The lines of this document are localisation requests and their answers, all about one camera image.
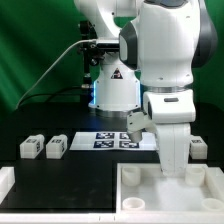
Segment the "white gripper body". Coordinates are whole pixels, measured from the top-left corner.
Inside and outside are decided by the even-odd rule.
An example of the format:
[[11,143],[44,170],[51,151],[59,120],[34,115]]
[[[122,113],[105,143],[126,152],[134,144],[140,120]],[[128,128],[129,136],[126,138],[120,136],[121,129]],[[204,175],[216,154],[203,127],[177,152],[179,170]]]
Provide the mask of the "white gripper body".
[[163,174],[183,176],[188,165],[191,128],[189,123],[157,124],[156,140]]

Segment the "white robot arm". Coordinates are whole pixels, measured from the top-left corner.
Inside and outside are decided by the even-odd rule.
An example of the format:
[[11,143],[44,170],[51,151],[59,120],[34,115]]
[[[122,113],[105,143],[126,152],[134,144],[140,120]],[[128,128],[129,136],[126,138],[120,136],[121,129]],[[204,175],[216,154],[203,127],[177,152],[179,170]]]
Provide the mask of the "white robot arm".
[[125,115],[134,142],[156,139],[161,170],[182,175],[195,120],[192,70],[212,57],[217,34],[205,0],[74,0],[93,26],[100,65],[89,107]]

